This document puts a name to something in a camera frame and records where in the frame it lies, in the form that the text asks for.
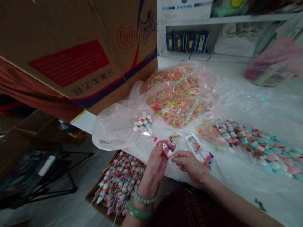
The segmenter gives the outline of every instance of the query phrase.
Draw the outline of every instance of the jade bangle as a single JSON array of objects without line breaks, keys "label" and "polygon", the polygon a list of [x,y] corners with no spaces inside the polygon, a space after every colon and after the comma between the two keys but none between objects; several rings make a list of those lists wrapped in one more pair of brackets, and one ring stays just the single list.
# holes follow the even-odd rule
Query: jade bangle
[{"label": "jade bangle", "polygon": [[133,197],[129,201],[128,210],[132,216],[134,216],[136,219],[141,220],[141,221],[150,219],[152,217],[152,214],[154,213],[153,209],[151,211],[147,211],[147,212],[137,210],[134,206]]}]

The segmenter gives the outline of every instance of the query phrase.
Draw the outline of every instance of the green bracelet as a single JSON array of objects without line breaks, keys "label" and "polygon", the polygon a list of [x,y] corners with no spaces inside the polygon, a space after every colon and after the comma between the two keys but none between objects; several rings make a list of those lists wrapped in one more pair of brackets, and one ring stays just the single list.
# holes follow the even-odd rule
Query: green bracelet
[{"label": "green bracelet", "polygon": [[147,211],[147,212],[137,210],[134,206],[133,197],[129,201],[128,210],[132,216],[134,216],[136,219],[141,220],[141,221],[150,219],[152,217],[152,214],[154,213],[154,209]]},{"label": "green bracelet", "polygon": [[140,197],[140,196],[138,195],[137,191],[135,191],[133,197],[134,197],[135,200],[137,200],[139,203],[143,203],[143,204],[145,204],[145,205],[155,203],[155,201],[156,201],[156,198],[153,198],[153,199],[145,199],[145,198]]}]

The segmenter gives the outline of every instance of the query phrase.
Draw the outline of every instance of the dark red clothing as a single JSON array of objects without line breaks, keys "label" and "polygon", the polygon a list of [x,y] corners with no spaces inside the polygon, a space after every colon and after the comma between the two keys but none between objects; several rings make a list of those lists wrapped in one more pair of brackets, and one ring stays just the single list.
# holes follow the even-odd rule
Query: dark red clothing
[{"label": "dark red clothing", "polygon": [[168,195],[156,208],[152,226],[248,226],[196,188]]},{"label": "dark red clothing", "polygon": [[69,123],[83,107],[0,58],[0,91]]}]

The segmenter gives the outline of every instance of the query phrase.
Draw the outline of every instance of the woman's right hand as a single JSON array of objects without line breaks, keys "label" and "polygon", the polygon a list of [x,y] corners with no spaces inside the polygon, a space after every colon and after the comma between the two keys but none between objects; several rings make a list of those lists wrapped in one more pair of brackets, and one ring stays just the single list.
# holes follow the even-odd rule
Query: woman's right hand
[{"label": "woman's right hand", "polygon": [[192,152],[178,151],[173,155],[171,161],[176,163],[182,171],[187,172],[192,182],[203,186],[204,180],[209,173],[203,169],[201,163]]}]

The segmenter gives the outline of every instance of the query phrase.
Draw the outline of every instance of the tray of candy skewers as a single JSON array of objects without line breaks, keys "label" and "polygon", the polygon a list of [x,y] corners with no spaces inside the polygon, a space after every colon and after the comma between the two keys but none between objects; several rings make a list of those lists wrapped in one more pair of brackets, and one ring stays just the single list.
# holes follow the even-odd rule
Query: tray of candy skewers
[{"label": "tray of candy skewers", "polygon": [[118,151],[86,200],[112,222],[121,225],[129,199],[137,190],[145,168],[139,159]]}]

